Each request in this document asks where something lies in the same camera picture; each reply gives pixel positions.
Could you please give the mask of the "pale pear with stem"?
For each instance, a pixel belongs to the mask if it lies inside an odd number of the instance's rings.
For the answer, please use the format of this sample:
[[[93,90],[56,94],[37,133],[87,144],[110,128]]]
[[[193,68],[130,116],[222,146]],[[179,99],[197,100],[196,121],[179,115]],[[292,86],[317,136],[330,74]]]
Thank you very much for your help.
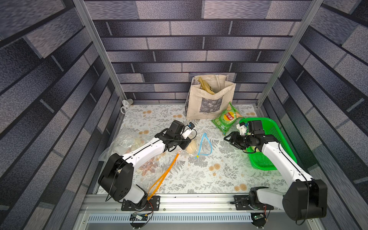
[[[186,152],[188,154],[196,154],[197,153],[197,145],[195,143],[190,143],[188,147],[186,148]]]

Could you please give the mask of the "clear bag of buns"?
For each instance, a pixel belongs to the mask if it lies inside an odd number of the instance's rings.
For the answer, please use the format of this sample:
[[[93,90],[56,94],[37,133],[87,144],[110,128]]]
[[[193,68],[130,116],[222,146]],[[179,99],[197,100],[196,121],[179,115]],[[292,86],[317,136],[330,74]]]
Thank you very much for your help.
[[[213,146],[207,133],[197,135],[195,138],[191,140],[191,143],[195,143],[197,145],[197,153],[191,155],[188,154],[184,149],[180,152],[180,155],[186,157],[194,157],[195,159],[198,159],[210,156],[213,153]]]

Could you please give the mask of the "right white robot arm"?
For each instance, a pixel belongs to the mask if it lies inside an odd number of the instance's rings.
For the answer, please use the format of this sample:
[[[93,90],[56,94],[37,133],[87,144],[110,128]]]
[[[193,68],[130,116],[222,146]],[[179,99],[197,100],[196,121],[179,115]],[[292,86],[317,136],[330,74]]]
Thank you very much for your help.
[[[327,214],[327,185],[314,179],[295,159],[277,123],[269,118],[245,118],[237,131],[224,137],[230,145],[248,154],[253,167],[278,170],[288,189],[279,192],[268,187],[252,187],[242,199],[253,210],[272,206],[285,211],[294,221],[324,218]]]

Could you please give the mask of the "green chips bag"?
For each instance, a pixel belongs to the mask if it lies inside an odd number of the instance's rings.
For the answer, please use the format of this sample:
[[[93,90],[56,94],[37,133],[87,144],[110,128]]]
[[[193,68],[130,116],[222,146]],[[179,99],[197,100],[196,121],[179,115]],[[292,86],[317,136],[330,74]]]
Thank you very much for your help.
[[[238,118],[243,118],[243,116],[232,105],[232,103],[228,103],[227,108],[221,112],[218,118],[212,120],[212,123],[222,132],[223,135],[226,135]]]

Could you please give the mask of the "beige canvas tote bag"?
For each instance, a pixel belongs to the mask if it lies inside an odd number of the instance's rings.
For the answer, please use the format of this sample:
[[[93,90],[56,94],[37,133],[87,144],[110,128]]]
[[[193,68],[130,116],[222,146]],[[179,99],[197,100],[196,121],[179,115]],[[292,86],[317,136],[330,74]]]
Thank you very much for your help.
[[[215,92],[214,95],[200,89],[198,77],[202,77]],[[185,103],[187,120],[215,119],[233,101],[236,84],[228,81],[228,75],[197,75],[192,78]]]

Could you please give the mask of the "green plastic basket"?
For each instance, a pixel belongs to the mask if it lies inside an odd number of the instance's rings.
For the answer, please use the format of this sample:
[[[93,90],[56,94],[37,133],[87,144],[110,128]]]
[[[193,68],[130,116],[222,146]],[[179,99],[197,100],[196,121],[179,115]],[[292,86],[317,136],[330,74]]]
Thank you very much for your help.
[[[297,160],[277,124],[269,118],[243,118],[240,122],[260,120],[266,134],[273,135],[278,142],[271,142],[263,146],[262,151],[248,148],[246,153],[251,165],[263,171],[281,169],[282,173],[293,173],[299,170]]]

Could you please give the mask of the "white cup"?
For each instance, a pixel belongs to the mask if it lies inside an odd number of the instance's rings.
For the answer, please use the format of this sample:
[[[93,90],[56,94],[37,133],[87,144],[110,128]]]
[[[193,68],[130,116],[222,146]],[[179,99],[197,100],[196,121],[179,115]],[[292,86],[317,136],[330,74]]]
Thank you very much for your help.
[[[122,106],[120,108],[121,114],[125,115],[127,110],[132,106],[133,100],[132,99],[125,99],[122,101]]]

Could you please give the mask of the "yellow snack packet in tote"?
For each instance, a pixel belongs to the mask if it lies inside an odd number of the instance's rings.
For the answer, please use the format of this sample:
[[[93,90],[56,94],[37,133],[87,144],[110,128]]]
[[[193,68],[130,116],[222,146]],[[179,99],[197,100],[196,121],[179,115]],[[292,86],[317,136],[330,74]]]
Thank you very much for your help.
[[[202,77],[198,77],[197,81],[200,83],[200,89],[206,91],[207,93],[214,95],[215,92],[212,90],[211,86]]]

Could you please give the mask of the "right circuit board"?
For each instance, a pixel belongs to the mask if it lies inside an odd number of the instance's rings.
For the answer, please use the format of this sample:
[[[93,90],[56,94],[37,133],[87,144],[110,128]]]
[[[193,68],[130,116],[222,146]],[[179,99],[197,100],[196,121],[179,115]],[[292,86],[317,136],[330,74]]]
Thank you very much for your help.
[[[262,229],[267,223],[267,216],[262,213],[251,213],[251,220],[254,226]]]

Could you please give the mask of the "circuit board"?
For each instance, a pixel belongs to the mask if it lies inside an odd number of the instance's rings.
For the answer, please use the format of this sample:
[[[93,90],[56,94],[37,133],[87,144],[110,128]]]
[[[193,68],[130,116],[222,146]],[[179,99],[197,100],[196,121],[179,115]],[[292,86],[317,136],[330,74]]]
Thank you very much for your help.
[[[251,220],[254,226],[262,229],[267,223],[267,216],[262,213],[251,213]]]
[[[132,213],[129,217],[130,222],[147,222],[151,213]]]

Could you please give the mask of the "left circuit board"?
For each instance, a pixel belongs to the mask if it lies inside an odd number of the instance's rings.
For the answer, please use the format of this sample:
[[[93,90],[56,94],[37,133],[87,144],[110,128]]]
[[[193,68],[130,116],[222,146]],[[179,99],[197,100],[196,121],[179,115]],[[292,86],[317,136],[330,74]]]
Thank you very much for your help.
[[[151,213],[132,213],[129,217],[130,222],[147,222]]]

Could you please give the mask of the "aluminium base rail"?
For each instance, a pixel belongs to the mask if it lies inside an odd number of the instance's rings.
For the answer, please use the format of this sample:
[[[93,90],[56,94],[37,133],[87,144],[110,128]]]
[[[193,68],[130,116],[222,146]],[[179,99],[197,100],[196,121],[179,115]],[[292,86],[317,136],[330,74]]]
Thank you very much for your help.
[[[81,207],[75,225],[86,229],[89,224],[164,224],[164,223],[252,223],[251,213],[266,214],[267,226],[282,223],[295,226],[280,209],[237,210],[232,204],[234,194],[160,194],[142,213],[151,213],[147,222],[130,222],[132,211],[122,210],[122,204],[114,200],[105,201],[104,195],[88,195]]]

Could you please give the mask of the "right aluminium frame post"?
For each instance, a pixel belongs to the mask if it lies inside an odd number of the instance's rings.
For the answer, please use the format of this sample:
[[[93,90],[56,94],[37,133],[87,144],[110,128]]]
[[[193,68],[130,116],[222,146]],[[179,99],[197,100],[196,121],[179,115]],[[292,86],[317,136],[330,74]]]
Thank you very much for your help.
[[[290,59],[292,53],[296,49],[297,45],[299,44],[301,38],[303,37],[304,33],[306,32],[307,28],[309,27],[311,21],[315,17],[315,15],[316,15],[317,11],[319,10],[319,8],[321,7],[322,3],[323,3],[323,0],[313,0],[311,2],[308,10],[306,11],[306,13],[305,13],[305,15],[304,15],[299,27],[298,27],[298,29],[296,30],[296,32],[295,32],[294,36],[292,37],[289,45],[287,46],[285,52],[283,53],[283,56],[282,56],[280,62],[275,67],[274,72],[272,73],[272,75],[271,75],[268,83],[266,84],[264,90],[262,91],[261,96],[260,96],[259,100],[256,103],[257,109],[260,109],[261,106],[263,105],[266,97],[268,96],[268,94],[271,91],[272,87],[274,86],[276,80],[278,79],[278,77],[282,73],[286,63]]]

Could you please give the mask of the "aluminium frame post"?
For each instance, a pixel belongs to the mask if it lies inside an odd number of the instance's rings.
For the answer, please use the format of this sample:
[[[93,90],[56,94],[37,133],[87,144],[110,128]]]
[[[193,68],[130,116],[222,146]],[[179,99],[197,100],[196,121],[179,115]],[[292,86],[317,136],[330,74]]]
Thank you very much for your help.
[[[121,84],[118,80],[118,77],[117,77],[117,74],[113,68],[113,65],[108,57],[108,54],[105,50],[105,47],[103,46],[103,43],[102,43],[102,40],[98,34],[98,31],[94,25],[94,22],[87,10],[87,7],[84,3],[84,1],[82,0],[73,0],[73,3],[76,7],[76,10],[98,52],[98,55],[100,56],[104,66],[105,66],[105,69],[113,83],[113,85],[115,86],[116,90],[117,90],[117,93],[118,95],[120,96],[120,98],[122,100],[125,100],[127,99],[122,87],[121,87]]]
[[[283,56],[282,56],[280,62],[275,67],[274,72],[272,73],[272,75],[271,75],[268,83],[266,84],[264,90],[262,91],[261,96],[260,96],[259,100],[256,103],[257,109],[260,109],[261,106],[263,105],[266,97],[268,96],[268,94],[271,91],[272,87],[274,86],[276,80],[278,79],[278,77],[282,73],[286,63],[290,59],[292,53],[296,49],[297,45],[299,44],[301,38],[303,37],[304,33],[306,32],[307,28],[309,27],[311,21],[315,17],[315,15],[316,15],[317,11],[319,10],[319,8],[321,7],[322,3],[323,3],[323,0],[313,0],[311,2],[308,10],[306,11],[306,13],[305,13],[305,15],[304,15],[299,27],[298,27],[298,29],[296,30],[296,32],[295,32],[294,36],[292,37],[289,45],[287,46],[285,52],[283,53]]]

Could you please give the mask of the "left aluminium frame post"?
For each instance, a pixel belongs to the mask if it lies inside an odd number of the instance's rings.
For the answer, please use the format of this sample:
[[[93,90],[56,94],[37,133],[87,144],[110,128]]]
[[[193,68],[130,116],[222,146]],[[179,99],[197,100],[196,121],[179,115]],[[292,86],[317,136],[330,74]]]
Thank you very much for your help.
[[[118,95],[120,96],[120,98],[122,100],[125,100],[127,99],[122,87],[121,87],[121,84],[118,80],[118,77],[117,77],[117,74],[113,68],[113,65],[108,57],[108,54],[105,50],[105,47],[103,46],[103,43],[102,43],[102,40],[98,34],[98,31],[94,25],[94,22],[87,10],[87,7],[84,3],[84,1],[82,0],[73,0],[73,3],[76,7],[76,10],[98,52],[98,55],[100,56],[104,66],[105,66],[105,69],[113,83],[113,85],[115,86],[116,90],[117,90],[117,93]]]

